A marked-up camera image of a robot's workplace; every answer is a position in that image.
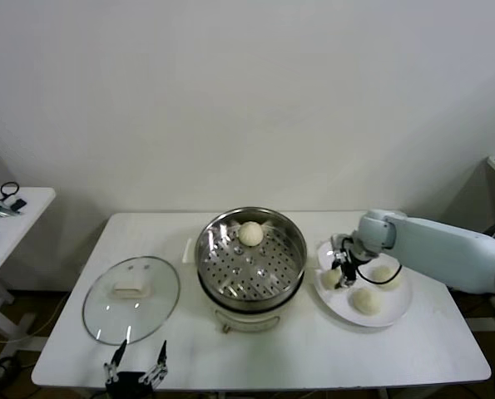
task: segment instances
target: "dough ball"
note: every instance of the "dough ball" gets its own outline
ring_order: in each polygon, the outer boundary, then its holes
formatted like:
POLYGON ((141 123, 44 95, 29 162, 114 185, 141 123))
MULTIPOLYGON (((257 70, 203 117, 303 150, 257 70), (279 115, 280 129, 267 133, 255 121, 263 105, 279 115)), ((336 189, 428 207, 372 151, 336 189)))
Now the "dough ball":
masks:
MULTIPOLYGON (((396 268, 390 268, 389 266, 378 266, 373 269, 373 272, 371 273, 371 279, 373 281, 378 281, 378 282, 383 282, 386 280, 389 280, 390 278, 393 277, 393 275, 397 273, 396 268)), ((396 278, 391 280, 387 284, 380 284, 378 287, 381 287, 381 289, 396 289, 401 282, 402 278, 400 273, 397 275, 396 278)))
POLYGON ((238 238, 243 245, 255 247, 264 239, 264 230, 256 222, 245 222, 240 227, 238 238))
POLYGON ((382 298, 369 288, 358 288, 352 293, 353 305, 360 313, 372 316, 380 312, 382 298))
POLYGON ((341 268, 335 268, 332 270, 327 270, 321 274, 321 283, 324 289, 335 289, 336 284, 341 277, 341 268))

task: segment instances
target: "white wall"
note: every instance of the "white wall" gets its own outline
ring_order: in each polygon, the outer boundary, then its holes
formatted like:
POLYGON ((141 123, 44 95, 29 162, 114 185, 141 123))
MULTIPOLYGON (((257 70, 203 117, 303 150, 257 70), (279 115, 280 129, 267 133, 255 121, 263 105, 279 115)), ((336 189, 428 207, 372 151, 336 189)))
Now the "white wall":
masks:
POLYGON ((2 270, 19 288, 71 286, 117 211, 481 229, 493 154, 495 0, 0 2, 0 175, 58 193, 2 270))

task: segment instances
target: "white plate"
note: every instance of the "white plate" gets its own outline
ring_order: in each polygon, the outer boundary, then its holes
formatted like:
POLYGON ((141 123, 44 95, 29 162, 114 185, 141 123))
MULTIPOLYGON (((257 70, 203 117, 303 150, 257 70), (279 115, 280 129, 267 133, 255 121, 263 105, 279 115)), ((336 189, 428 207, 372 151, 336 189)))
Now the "white plate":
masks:
MULTIPOLYGON (((368 283, 360 276, 356 276, 356 283, 354 283, 351 288, 327 290, 321 283, 321 275, 326 270, 332 268, 334 256, 332 255, 331 243, 328 241, 323 243, 319 247, 317 255, 319 268, 315 270, 315 289, 329 308, 342 318, 366 327, 386 327, 395 323, 408 311, 410 303, 412 302, 412 285, 404 268, 400 271, 400 278, 402 281, 400 282, 400 285, 393 290, 382 289, 380 286, 368 283), (354 308, 351 301, 351 295, 356 289, 362 287, 370 288, 382 296, 383 305, 379 313, 368 316, 360 313, 354 308)), ((384 264, 395 269, 398 268, 397 259, 385 254, 380 254, 377 259, 360 266, 360 272, 362 272, 365 277, 371 278, 370 273, 373 268, 384 264)))

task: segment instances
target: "glass lid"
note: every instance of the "glass lid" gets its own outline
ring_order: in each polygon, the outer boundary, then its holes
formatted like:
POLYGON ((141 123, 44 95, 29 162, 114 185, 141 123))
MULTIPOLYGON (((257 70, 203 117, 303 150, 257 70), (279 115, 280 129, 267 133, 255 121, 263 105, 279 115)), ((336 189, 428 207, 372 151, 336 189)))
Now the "glass lid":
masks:
POLYGON ((179 292, 179 276, 165 260, 153 256, 127 259, 109 268, 90 287, 82 320, 99 342, 137 342, 167 320, 179 292))

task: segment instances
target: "perforated steel tray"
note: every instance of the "perforated steel tray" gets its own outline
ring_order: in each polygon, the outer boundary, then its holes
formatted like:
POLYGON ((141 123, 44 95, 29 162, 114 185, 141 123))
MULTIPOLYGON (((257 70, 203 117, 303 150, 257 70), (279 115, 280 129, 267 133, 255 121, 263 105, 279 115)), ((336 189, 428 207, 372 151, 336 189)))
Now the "perforated steel tray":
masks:
POLYGON ((212 220, 196 244, 200 283, 217 303, 241 313, 269 311, 292 296, 302 282, 306 244, 288 218, 269 209, 239 208, 212 220), (255 247, 238 239, 241 224, 262 225, 255 247))

